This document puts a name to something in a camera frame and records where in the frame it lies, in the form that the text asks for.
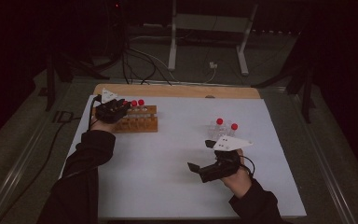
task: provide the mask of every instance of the floor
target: floor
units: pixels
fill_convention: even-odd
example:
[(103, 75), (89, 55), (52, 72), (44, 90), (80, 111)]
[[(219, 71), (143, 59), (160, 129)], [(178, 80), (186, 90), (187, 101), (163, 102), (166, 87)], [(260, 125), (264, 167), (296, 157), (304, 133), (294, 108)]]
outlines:
[[(296, 43), (295, 36), (251, 34), (244, 52), (250, 74), (245, 77), (240, 74), (236, 58), (236, 36), (218, 36), (217, 40), (191, 33), (183, 33), (183, 36), (186, 38), (178, 40), (176, 69), (169, 72), (164, 64), (168, 62), (170, 39), (134, 35), (130, 42), (131, 50), (125, 57), (128, 63), (126, 79), (132, 85), (138, 85), (152, 74), (154, 67), (145, 61), (144, 54), (137, 52), (141, 51), (156, 57), (152, 60), (161, 71), (161, 74), (156, 72), (146, 80), (145, 84), (167, 84), (167, 79), (175, 85), (249, 87), (277, 75)], [(95, 57), (94, 61), (101, 63), (104, 57)], [(209, 62), (217, 63), (217, 68), (209, 68)], [(55, 137), (61, 126), (52, 122), (56, 111), (70, 111), (75, 117), (81, 116), (86, 103), (84, 99), (93, 92), (96, 84), (126, 82), (121, 62), (102, 72), (110, 77), (106, 81), (74, 72), (76, 77), (72, 83), (57, 81), (57, 100), (50, 112), (45, 111), (47, 99), (38, 96), (40, 89), (46, 87), (46, 71), (38, 75), (34, 80), (37, 86), (35, 92), (0, 131), (0, 223), (35, 223), (50, 187), (57, 180), (75, 135), (77, 121), (66, 124)], [(288, 81), (285, 79), (259, 90), (268, 106), (308, 214), (288, 219), (293, 223), (358, 223), (358, 163), (318, 87), (313, 86), (312, 89), (314, 107), (310, 110), (311, 124), (308, 124), (299, 113), (301, 95), (284, 92)], [(38, 175), (47, 158), (46, 168)], [(113, 221), (122, 222), (220, 221)]]

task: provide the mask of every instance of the metal stand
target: metal stand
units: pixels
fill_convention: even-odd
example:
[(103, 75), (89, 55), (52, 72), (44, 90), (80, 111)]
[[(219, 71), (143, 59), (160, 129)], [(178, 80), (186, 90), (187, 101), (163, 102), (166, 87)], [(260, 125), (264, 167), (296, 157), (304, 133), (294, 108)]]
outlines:
[[(248, 66), (246, 64), (243, 51), (246, 46), (249, 34), (252, 31), (252, 24), (257, 11), (257, 4), (254, 4), (249, 18), (232, 18), (232, 17), (213, 17), (203, 15), (178, 14), (176, 11), (176, 0), (172, 1), (172, 35), (171, 35), (171, 49), (170, 58), (168, 60), (168, 69), (175, 70), (176, 61), (176, 29), (192, 29), (192, 30), (214, 30), (226, 32), (243, 33), (243, 40), (237, 46), (238, 61), (240, 63), (241, 74), (249, 75)], [(214, 26), (208, 29), (208, 21), (214, 20)]]
[(85, 74), (94, 77), (96, 79), (109, 79), (109, 77), (104, 77), (91, 68), (87, 67), (80, 61), (74, 59), (73, 57), (62, 53), (62, 52), (53, 52), (49, 53), (47, 56), (47, 79), (48, 79), (48, 104), (46, 106), (46, 111), (49, 111), (55, 102), (55, 72), (59, 76), (60, 80), (63, 82), (71, 82), (73, 75), (69, 64), (72, 67), (75, 67), (79, 70), (85, 72)]
[(302, 87), (303, 99), (301, 113), (306, 122), (310, 123), (310, 93), (314, 68), (317, 67), (324, 52), (324, 34), (327, 27), (320, 13), (312, 13), (307, 25), (301, 31), (281, 72), (262, 83), (252, 85), (254, 88), (265, 88), (285, 77), (292, 77), (286, 87), (288, 94), (297, 94)]

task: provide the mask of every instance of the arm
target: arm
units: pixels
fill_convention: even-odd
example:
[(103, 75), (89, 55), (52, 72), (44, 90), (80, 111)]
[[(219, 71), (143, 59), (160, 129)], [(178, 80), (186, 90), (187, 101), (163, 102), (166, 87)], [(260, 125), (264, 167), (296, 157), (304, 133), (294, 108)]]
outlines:
[[(237, 152), (242, 156), (242, 150), (238, 149)], [(249, 224), (285, 223), (281, 219), (274, 194), (263, 190), (244, 168), (222, 178), (222, 181), (234, 193), (229, 203), (243, 221)]]
[(66, 160), (62, 178), (51, 189), (38, 224), (98, 223), (98, 166), (113, 156), (115, 123), (125, 115), (127, 108), (123, 107), (122, 111), (107, 116), (110, 122), (92, 120), (89, 131), (82, 134), (76, 151)]

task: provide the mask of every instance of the test tube rack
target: test tube rack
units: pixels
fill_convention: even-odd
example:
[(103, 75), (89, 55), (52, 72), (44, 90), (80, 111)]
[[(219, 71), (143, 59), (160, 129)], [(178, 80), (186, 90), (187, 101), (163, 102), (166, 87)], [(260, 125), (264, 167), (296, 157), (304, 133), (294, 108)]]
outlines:
[(156, 133), (158, 117), (156, 105), (144, 105), (142, 109), (131, 107), (127, 116), (118, 121), (114, 133)]

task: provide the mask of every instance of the white paper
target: white paper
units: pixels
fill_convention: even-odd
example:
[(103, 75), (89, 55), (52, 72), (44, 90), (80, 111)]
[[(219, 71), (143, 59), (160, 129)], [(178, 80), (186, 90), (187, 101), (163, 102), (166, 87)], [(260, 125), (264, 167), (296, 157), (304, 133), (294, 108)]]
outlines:
[[(118, 133), (111, 161), (100, 166), (101, 218), (237, 217), (228, 204), (231, 191), (220, 180), (202, 183), (187, 163), (215, 163), (205, 146), (217, 118), (239, 124), (235, 137), (252, 141), (244, 155), (255, 163), (255, 178), (272, 191), (284, 217), (306, 215), (281, 144), (263, 100), (120, 96), (158, 108), (157, 133)], [(70, 149), (88, 128), (90, 102)], [(252, 169), (250, 162), (245, 164)]]

